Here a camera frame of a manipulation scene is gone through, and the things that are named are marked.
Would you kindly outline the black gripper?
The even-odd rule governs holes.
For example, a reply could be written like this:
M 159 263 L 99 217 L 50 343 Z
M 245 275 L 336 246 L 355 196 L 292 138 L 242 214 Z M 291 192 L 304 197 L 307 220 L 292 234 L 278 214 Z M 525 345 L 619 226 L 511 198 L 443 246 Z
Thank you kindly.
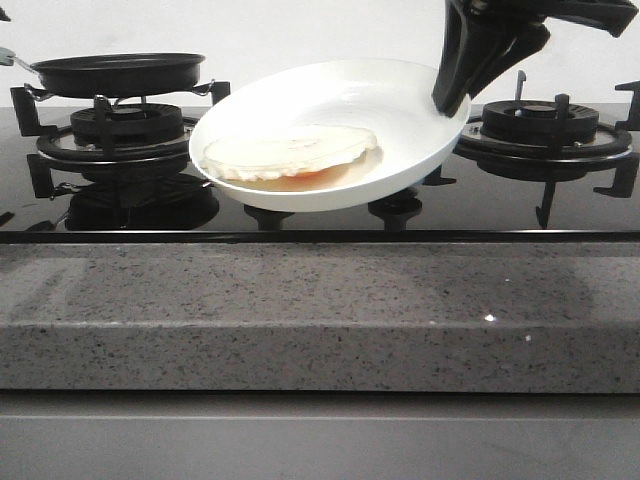
M 445 34 L 432 90 L 436 109 L 453 116 L 501 74 L 539 52 L 550 32 L 514 15 L 551 17 L 618 38 L 638 14 L 631 1 L 447 1 Z

